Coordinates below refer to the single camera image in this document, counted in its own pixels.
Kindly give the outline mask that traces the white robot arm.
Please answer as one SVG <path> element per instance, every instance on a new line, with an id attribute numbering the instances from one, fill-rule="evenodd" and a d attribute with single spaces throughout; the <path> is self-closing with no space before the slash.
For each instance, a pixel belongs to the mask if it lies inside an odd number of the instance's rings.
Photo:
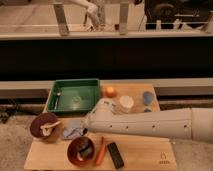
<path id="1" fill-rule="evenodd" d="M 112 100 L 101 99 L 83 123 L 92 132 L 190 139 L 213 143 L 213 108 L 182 108 L 117 114 Z"/>

